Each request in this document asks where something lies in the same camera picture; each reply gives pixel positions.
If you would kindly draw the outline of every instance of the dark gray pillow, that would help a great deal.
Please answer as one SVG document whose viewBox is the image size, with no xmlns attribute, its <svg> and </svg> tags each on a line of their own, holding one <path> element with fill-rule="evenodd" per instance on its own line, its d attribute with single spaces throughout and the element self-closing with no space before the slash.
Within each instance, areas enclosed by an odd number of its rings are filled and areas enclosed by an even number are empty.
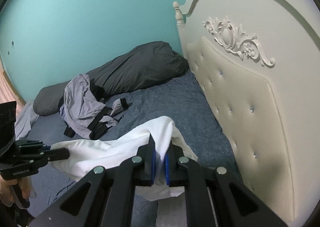
<svg viewBox="0 0 320 227">
<path fill-rule="evenodd" d="M 137 46 L 87 74 L 90 81 L 105 90 L 106 96 L 112 96 L 162 83 L 187 70 L 186 59 L 168 43 L 157 41 Z M 36 114 L 49 116 L 58 112 L 67 84 L 68 81 L 41 89 L 33 104 Z"/>
</svg>

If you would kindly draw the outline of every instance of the white headboard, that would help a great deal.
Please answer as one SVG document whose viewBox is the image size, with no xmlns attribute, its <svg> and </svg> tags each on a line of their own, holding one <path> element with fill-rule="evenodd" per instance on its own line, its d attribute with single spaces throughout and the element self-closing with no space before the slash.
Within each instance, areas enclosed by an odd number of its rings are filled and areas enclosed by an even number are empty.
<svg viewBox="0 0 320 227">
<path fill-rule="evenodd" d="M 183 54 L 244 184 L 290 227 L 303 226 L 320 199 L 319 10 L 312 0 L 173 7 Z"/>
</svg>

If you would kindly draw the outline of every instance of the pink curtain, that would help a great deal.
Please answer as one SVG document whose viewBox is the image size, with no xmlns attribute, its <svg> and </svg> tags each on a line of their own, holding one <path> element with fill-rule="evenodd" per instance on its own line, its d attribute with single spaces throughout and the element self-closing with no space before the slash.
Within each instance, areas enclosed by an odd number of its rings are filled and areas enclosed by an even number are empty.
<svg viewBox="0 0 320 227">
<path fill-rule="evenodd" d="M 0 103 L 14 100 L 17 102 L 16 114 L 18 115 L 26 103 L 13 87 L 0 59 Z"/>
</svg>

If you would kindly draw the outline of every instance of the bed sheet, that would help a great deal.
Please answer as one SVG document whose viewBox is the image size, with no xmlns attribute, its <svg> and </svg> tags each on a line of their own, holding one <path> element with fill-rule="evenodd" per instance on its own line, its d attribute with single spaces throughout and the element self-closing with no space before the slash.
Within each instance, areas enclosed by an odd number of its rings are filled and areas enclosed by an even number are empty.
<svg viewBox="0 0 320 227">
<path fill-rule="evenodd" d="M 198 161 L 202 166 L 224 166 L 240 178 L 230 143 L 222 133 L 204 93 L 190 71 L 160 85 L 113 96 L 106 105 L 111 106 L 115 99 L 123 97 L 126 98 L 129 109 L 118 115 L 124 117 L 101 137 L 102 141 L 118 139 L 150 119 L 168 116 L 173 119 L 185 142 L 199 157 Z M 44 144 L 52 145 L 81 138 L 78 135 L 73 138 L 63 135 L 65 127 L 58 113 L 39 117 L 28 139 L 41 140 Z M 39 215 L 73 184 L 73 180 L 50 165 L 39 169 L 39 173 L 32 176 L 32 181 L 37 198 L 30 200 L 28 211 L 33 216 Z M 132 227 L 156 226 L 156 212 L 157 201 L 149 202 L 136 195 Z"/>
</svg>

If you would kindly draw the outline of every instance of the bed post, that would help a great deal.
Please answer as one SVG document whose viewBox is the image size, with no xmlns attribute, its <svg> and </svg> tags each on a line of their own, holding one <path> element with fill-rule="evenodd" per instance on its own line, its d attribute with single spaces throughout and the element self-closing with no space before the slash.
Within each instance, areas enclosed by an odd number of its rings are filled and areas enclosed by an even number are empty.
<svg viewBox="0 0 320 227">
<path fill-rule="evenodd" d="M 176 11 L 176 20 L 177 20 L 177 28 L 178 28 L 178 33 L 179 33 L 179 37 L 180 37 L 180 42 L 181 42 L 181 48 L 182 48 L 182 53 L 183 53 L 183 57 L 187 58 L 187 49 L 186 49 L 186 44 L 185 44 L 185 22 L 183 19 L 183 15 L 180 11 L 179 8 L 179 3 L 177 1 L 173 2 L 173 8 Z"/>
</svg>

